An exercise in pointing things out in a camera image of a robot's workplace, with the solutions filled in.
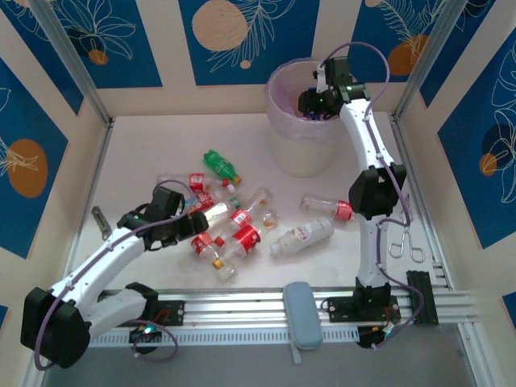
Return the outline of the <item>clear bottle orange cap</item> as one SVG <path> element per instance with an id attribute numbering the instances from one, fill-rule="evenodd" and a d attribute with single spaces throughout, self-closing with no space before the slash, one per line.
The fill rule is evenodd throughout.
<path id="1" fill-rule="evenodd" d="M 190 242 L 190 247 L 197 256 L 210 263 L 220 281 L 229 281 L 236 275 L 235 266 L 223 257 L 219 246 L 207 232 L 196 235 Z"/>

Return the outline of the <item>clear bottle green cap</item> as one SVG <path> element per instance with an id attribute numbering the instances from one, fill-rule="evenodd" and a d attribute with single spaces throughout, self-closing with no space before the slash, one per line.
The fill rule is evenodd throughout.
<path id="1" fill-rule="evenodd" d="M 202 213 L 206 217 L 209 228 L 216 227 L 224 223 L 229 217 L 235 213 L 243 204 L 243 199 L 239 195 L 232 198 L 222 200 L 212 207 L 204 210 Z"/>

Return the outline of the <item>long clear bottle red label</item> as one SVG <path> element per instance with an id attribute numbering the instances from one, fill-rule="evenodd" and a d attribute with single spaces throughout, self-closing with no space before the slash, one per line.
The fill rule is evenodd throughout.
<path id="1" fill-rule="evenodd" d="M 180 173 L 180 174 L 160 174 L 157 181 L 182 181 L 186 183 L 194 192 L 211 191 L 215 189 L 225 189 L 234 192 L 235 187 L 228 178 L 219 178 L 208 173 Z"/>

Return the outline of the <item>small bottle red label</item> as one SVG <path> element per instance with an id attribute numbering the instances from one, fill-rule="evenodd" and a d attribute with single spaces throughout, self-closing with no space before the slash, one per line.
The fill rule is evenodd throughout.
<path id="1" fill-rule="evenodd" d="M 243 227 L 251 225 L 253 222 L 252 216 L 245 210 L 238 209 L 229 218 L 229 227 L 233 231 L 238 231 Z"/>

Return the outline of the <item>crushed bottle wide red label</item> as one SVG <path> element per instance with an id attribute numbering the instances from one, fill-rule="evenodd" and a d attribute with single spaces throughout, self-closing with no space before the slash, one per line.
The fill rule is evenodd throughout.
<path id="1" fill-rule="evenodd" d="M 237 256 L 246 256 L 260 242 L 260 229 L 247 225 L 231 237 L 229 251 Z"/>

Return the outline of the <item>green plastic bottle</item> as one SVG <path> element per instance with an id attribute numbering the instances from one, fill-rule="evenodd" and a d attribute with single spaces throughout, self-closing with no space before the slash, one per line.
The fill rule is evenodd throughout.
<path id="1" fill-rule="evenodd" d="M 218 177 L 227 179 L 234 185 L 241 183 L 242 177 L 236 172 L 234 165 L 215 150 L 211 149 L 204 153 L 202 161 Z"/>

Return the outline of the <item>clear bottle orange residue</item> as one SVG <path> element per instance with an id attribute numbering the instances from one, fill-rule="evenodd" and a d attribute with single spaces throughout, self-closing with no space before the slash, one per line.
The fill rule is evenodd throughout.
<path id="1" fill-rule="evenodd" d="M 256 216 L 261 210 L 269 206 L 273 201 L 273 194 L 267 187 L 260 187 L 249 201 L 243 206 L 243 210 L 252 217 Z"/>

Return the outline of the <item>white bottle orange label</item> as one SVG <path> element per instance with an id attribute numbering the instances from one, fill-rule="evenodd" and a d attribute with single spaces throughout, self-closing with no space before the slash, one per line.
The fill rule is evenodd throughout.
<path id="1" fill-rule="evenodd" d="M 284 233 L 270 244 L 270 251 L 274 256 L 294 254 L 332 237 L 334 233 L 334 225 L 329 218 L 317 218 Z"/>

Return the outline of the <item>white ribbed bin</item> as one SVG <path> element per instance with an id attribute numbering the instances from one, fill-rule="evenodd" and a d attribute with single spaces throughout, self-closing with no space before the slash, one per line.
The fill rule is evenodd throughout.
<path id="1" fill-rule="evenodd" d="M 338 154 L 341 136 L 317 142 L 287 139 L 272 130 L 273 161 L 284 173 L 294 177 L 314 177 L 324 172 Z"/>

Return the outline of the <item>grey metal hand tool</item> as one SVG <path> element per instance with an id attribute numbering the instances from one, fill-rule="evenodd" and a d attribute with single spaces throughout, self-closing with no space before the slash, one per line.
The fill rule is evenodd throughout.
<path id="1" fill-rule="evenodd" d="M 90 213 L 92 214 L 94 221 L 96 222 L 96 224 L 98 226 L 98 229 L 101 233 L 102 240 L 106 241 L 112 233 L 110 224 L 107 222 L 106 217 L 102 213 L 102 210 L 100 209 L 99 206 L 94 206 L 91 209 Z"/>

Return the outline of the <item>metal scissors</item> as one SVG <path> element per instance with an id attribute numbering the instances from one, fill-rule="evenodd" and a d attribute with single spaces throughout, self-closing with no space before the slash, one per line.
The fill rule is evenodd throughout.
<path id="1" fill-rule="evenodd" d="M 403 223 L 409 221 L 410 223 L 414 220 L 410 208 L 410 194 L 405 195 L 406 209 L 408 210 L 409 217 L 406 217 L 406 212 L 402 207 L 399 211 L 399 220 Z M 422 248 L 416 247 L 413 244 L 412 235 L 410 233 L 410 227 L 403 227 L 402 236 L 398 243 L 391 243 L 388 249 L 389 255 L 394 259 L 401 259 L 405 252 L 409 253 L 410 259 L 416 264 L 422 264 L 425 260 L 425 252 Z"/>

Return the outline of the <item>grey zip case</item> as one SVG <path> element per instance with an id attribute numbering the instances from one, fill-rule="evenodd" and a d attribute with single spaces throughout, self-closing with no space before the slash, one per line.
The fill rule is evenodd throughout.
<path id="1" fill-rule="evenodd" d="M 318 308 L 310 285 L 303 281 L 288 284 L 283 289 L 283 303 L 293 362 L 300 364 L 300 351 L 314 350 L 323 342 Z"/>

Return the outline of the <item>aluminium table edge rail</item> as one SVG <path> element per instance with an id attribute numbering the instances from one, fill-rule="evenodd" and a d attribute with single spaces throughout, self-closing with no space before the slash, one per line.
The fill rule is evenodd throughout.
<path id="1" fill-rule="evenodd" d="M 66 260 L 66 263 L 65 263 L 65 266 L 64 266 L 64 269 L 62 272 L 63 278 L 67 277 L 73 271 L 72 270 L 73 262 L 77 255 L 77 250 L 78 250 L 78 245 L 79 245 L 79 242 L 81 239 L 81 234 L 83 232 L 83 229 L 84 229 L 84 227 L 87 223 L 88 217 L 89 217 L 90 205 L 94 198 L 94 194 L 96 192 L 96 188 L 97 188 L 97 184 L 98 184 L 98 179 L 102 172 L 104 160 L 106 158 L 106 154 L 107 154 L 107 151 L 108 151 L 108 148 L 110 145 L 110 139 L 111 139 L 112 132 L 113 132 L 114 122 L 115 122 L 115 118 L 112 118 L 106 129 L 106 134 L 104 135 L 103 140 L 102 140 L 102 145 L 100 147 L 98 157 L 97 157 L 95 165 L 94 165 L 94 171 L 93 171 L 92 177 L 89 181 L 89 188 L 87 191 L 87 196 L 85 199 L 83 210 L 81 212 L 80 222 L 78 224 L 75 236 L 73 237 L 73 240 L 72 240 L 72 243 L 71 243 L 71 246 L 69 249 L 69 255 L 68 255 L 68 258 Z"/>
<path id="2" fill-rule="evenodd" d="M 407 190 L 410 194 L 410 208 L 414 214 L 414 225 L 410 227 L 410 234 L 413 241 L 417 240 L 421 242 L 421 245 L 417 244 L 417 247 L 422 249 L 422 255 L 425 257 L 425 260 L 419 263 L 419 265 L 429 264 L 431 266 L 431 272 L 435 278 L 435 287 L 453 289 L 453 284 L 449 279 L 443 249 L 428 213 L 417 169 L 411 159 L 410 150 L 404 138 L 402 127 L 394 117 L 389 118 L 389 123 L 392 128 L 398 154 L 407 169 Z"/>

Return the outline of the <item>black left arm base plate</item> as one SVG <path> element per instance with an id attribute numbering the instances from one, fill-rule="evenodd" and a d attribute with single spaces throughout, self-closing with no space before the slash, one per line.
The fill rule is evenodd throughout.
<path id="1" fill-rule="evenodd" d="M 180 327 L 184 323 L 185 301 L 166 300 L 158 301 L 152 321 L 164 327 Z"/>

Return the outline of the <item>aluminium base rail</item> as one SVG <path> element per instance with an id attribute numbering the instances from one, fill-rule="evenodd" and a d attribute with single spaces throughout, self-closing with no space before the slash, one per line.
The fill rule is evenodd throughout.
<path id="1" fill-rule="evenodd" d="M 468 291 L 435 287 L 434 275 L 430 271 L 431 284 L 435 296 L 435 304 L 442 323 L 474 323 L 478 313 L 474 299 Z M 390 324 L 401 325 L 413 314 L 410 307 L 410 292 L 394 286 L 391 296 L 397 298 L 400 307 L 401 321 L 397 324 L 389 322 L 385 325 L 366 322 L 330 322 L 327 299 L 333 297 L 351 297 L 349 287 L 319 287 L 312 289 L 318 308 L 318 316 L 324 327 L 387 327 Z M 163 293 L 158 301 L 185 301 L 184 323 L 182 329 L 236 329 L 236 328 L 278 328 L 287 325 L 283 293 L 278 289 L 263 291 L 227 291 L 227 292 L 197 292 Z"/>

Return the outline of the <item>aluminium frame post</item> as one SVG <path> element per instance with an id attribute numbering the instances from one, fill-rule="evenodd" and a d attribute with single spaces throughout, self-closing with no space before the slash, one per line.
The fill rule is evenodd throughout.
<path id="1" fill-rule="evenodd" d="M 412 73 L 408 77 L 406 87 L 402 92 L 396 108 L 392 112 L 392 118 L 398 123 L 406 113 L 415 94 L 419 91 L 422 83 L 426 80 L 437 60 L 449 35 L 452 33 L 457 20 L 460 18 L 468 0 L 448 0 L 443 13 L 436 20 L 427 43 L 420 54 Z"/>
<path id="2" fill-rule="evenodd" d="M 35 16 L 77 88 L 90 104 L 104 128 L 109 130 L 113 119 L 101 99 L 93 79 L 51 5 L 46 0 L 27 0 L 27 3 L 31 13 Z"/>

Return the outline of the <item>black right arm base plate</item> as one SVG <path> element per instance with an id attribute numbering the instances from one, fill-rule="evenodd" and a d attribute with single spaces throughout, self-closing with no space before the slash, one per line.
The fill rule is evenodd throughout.
<path id="1" fill-rule="evenodd" d="M 352 297 L 328 298 L 327 310 L 331 323 L 358 322 L 385 325 L 397 324 L 401 321 L 400 307 L 394 296 L 391 296 L 385 305 L 366 302 L 364 306 L 357 306 Z"/>

